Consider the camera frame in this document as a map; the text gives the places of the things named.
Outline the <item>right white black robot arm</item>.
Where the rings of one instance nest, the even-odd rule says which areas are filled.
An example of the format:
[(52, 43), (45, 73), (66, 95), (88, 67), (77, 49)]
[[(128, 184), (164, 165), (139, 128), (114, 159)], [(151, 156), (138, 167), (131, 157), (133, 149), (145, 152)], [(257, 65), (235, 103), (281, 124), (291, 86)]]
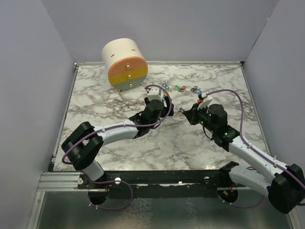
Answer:
[(219, 174), (220, 183), (229, 187), (233, 183), (249, 187), (267, 197), (275, 209), (287, 214), (305, 199), (305, 176), (300, 166), (287, 165), (254, 147), (231, 127), (227, 112), (220, 104), (203, 106), (195, 103), (190, 110), (180, 109), (191, 125), (200, 124), (204, 131), (212, 134), (219, 147), (230, 152), (250, 166), (251, 172), (234, 164)]

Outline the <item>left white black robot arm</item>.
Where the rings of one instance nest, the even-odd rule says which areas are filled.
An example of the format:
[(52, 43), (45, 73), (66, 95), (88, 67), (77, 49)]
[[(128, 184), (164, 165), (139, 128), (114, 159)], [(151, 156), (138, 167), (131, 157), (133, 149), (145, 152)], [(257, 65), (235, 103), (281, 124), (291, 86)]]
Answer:
[(105, 184), (105, 172), (95, 160), (101, 147), (142, 137), (174, 114), (174, 105), (168, 96), (165, 101), (146, 97), (145, 103), (143, 111), (116, 125), (100, 126), (96, 130), (89, 122), (81, 123), (61, 145), (65, 153), (62, 162), (86, 174), (94, 188), (101, 188)]

